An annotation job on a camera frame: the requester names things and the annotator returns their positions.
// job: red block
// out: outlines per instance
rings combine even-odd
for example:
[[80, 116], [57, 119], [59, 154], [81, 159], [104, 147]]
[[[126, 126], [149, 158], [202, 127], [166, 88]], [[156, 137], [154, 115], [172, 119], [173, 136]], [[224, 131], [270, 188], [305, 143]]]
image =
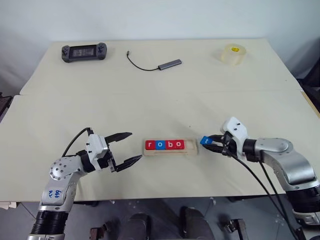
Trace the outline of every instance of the red block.
[[165, 149], [172, 150], [175, 148], [176, 141], [175, 140], [165, 140]]
[[184, 140], [175, 140], [174, 149], [185, 149], [185, 141]]
[[156, 141], [155, 140], [146, 140], [145, 141], [145, 149], [146, 150], [155, 150], [156, 149]]

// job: wooden block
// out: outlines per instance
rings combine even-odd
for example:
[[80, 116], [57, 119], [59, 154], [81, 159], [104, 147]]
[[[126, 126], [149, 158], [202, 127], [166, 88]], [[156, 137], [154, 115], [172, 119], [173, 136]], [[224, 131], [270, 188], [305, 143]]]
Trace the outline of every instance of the wooden block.
[[210, 139], [207, 136], [204, 136], [200, 141], [200, 144], [202, 144], [202, 145], [204, 145], [204, 144], [212, 144], [212, 143], [213, 143], [212, 139]]
[[155, 150], [156, 149], [156, 141], [154, 141], [154, 140], [145, 141], [144, 149]]
[[[149, 149], [151, 142], [155, 142], [155, 149]], [[152, 138], [144, 140], [143, 154], [145, 156], [159, 155], [197, 155], [198, 148], [194, 138]]]

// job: wire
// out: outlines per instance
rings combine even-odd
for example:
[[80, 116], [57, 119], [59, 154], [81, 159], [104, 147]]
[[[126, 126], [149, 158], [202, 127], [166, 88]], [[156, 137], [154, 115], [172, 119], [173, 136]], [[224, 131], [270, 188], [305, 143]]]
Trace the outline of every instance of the wire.
[[278, 224], [278, 228], [276, 230], [275, 240], [278, 240], [279, 229], [280, 229], [280, 224]]
[[275, 194], [275, 196], [276, 196], [276, 199], [278, 200], [278, 202], [279, 202], [279, 204], [280, 204], [281, 210], [282, 210], [283, 215], [284, 215], [283, 218], [284, 218], [286, 224], [288, 225], [290, 232], [292, 233], [292, 235], [293, 235], [294, 237], [296, 237], [296, 234], [294, 233], [294, 230], [293, 230], [294, 228], [292, 227], [292, 225], [291, 225], [291, 223], [290, 223], [290, 221], [289, 221], [289, 217], [288, 217], [287, 211], [286, 211], [286, 209], [285, 209], [285, 207], [284, 207], [284, 205], [283, 205], [283, 203], [282, 203], [282, 201], [281, 201], [281, 199], [280, 199], [280, 196], [279, 196], [279, 194], [278, 194], [278, 192], [277, 192], [277, 190], [276, 190], [273, 182], [271, 181], [271, 179], [270, 179], [270, 177], [269, 177], [269, 175], [268, 175], [268, 173], [267, 173], [267, 171], [266, 171], [265, 166], [262, 164], [261, 161], [259, 161], [259, 164], [260, 164], [260, 166], [261, 166], [261, 168], [262, 168], [262, 170], [263, 170], [263, 172], [264, 172], [264, 175], [265, 175], [266, 178], [268, 179], [268, 182], [270, 183], [270, 185], [271, 185], [271, 187], [272, 187], [272, 189], [273, 189], [273, 191], [274, 191], [274, 194]]
[[86, 127], [84, 129], [82, 129], [72, 140], [71, 142], [69, 143], [69, 145], [66, 147], [66, 149], [64, 150], [63, 154], [62, 154], [62, 157], [65, 157], [69, 148], [71, 147], [72, 144], [74, 144], [74, 142], [77, 140], [77, 138], [83, 134], [85, 131], [88, 132], [88, 134], [90, 134], [92, 132], [91, 128], [90, 127]]
[[135, 64], [131, 61], [131, 59], [129, 58], [129, 52], [130, 52], [130, 51], [127, 51], [127, 52], [126, 52], [126, 57], [127, 57], [128, 60], [130, 61], [130, 63], [132, 63], [133, 66], [135, 66], [136, 68], [138, 68], [138, 69], [140, 69], [140, 70], [143, 70], [143, 71], [155, 71], [155, 70], [158, 70], [158, 69], [159, 69], [158, 67], [155, 68], [155, 69], [144, 69], [144, 68], [141, 68], [141, 67], [135, 65]]
[[29, 209], [28, 209], [22, 202], [20, 202], [20, 204], [24, 207], [24, 209], [25, 209], [34, 219], [36, 219], [36, 217], [31, 213], [31, 211], [29, 211]]
[[211, 204], [213, 204], [213, 199], [212, 199], [212, 197], [209, 198], [209, 204], [208, 204], [208, 207], [207, 207], [206, 210], [205, 210], [204, 217], [206, 217], [206, 215], [207, 215], [207, 213], [208, 213], [208, 211], [209, 211], [209, 208], [210, 208]]
[[261, 182], [261, 180], [257, 177], [257, 175], [250, 169], [250, 167], [245, 164], [243, 161], [241, 161], [236, 155], [232, 154], [231, 152], [229, 152], [229, 154], [231, 155], [231, 157], [233, 157], [236, 161], [238, 161], [241, 165], [243, 165], [250, 173], [251, 175], [258, 181], [258, 183], [261, 185], [261, 187], [263, 188], [263, 190], [266, 192], [268, 198], [271, 200], [271, 202], [273, 203], [273, 205], [275, 206], [275, 208], [278, 210], [278, 212], [280, 213], [280, 215], [285, 219], [286, 223], [288, 224], [289, 230], [291, 232], [291, 234], [293, 235], [294, 239], [298, 239], [296, 234], [293, 231], [292, 226], [290, 225], [289, 221], [288, 221], [288, 216], [287, 213], [282, 213], [281, 210], [279, 209], [279, 207], [277, 206], [277, 204], [275, 203], [275, 201], [272, 199], [271, 194], [269, 193], [269, 191], [267, 190], [267, 188], [265, 187], [265, 185]]

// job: white wall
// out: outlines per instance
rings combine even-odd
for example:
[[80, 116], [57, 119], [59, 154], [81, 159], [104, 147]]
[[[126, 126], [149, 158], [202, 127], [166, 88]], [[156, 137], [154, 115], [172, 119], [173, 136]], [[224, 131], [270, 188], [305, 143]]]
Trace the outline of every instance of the white wall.
[[0, 0], [0, 91], [17, 94], [52, 41], [255, 37], [304, 75], [320, 0]]

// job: floor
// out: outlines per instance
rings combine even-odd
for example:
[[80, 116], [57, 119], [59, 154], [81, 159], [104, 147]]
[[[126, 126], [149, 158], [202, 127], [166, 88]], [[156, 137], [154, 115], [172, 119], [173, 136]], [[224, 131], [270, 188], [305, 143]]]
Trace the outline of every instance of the floor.
[[[281, 196], [292, 218], [290, 204]], [[26, 239], [37, 214], [36, 202], [20, 203], [16, 209], [0, 209], [0, 239]], [[225, 233], [219, 219], [244, 219], [251, 240], [292, 240], [284, 220], [267, 197], [231, 202], [226, 197], [188, 197], [139, 200], [101, 201], [98, 206], [74, 204], [66, 222], [66, 240], [88, 240], [90, 228], [100, 227], [106, 221], [119, 223], [120, 228], [134, 213], [151, 216], [151, 236], [155, 239], [179, 239], [179, 211], [182, 206], [195, 207], [205, 215], [217, 240], [238, 240], [237, 232]], [[117, 231], [105, 236], [115, 240]]]

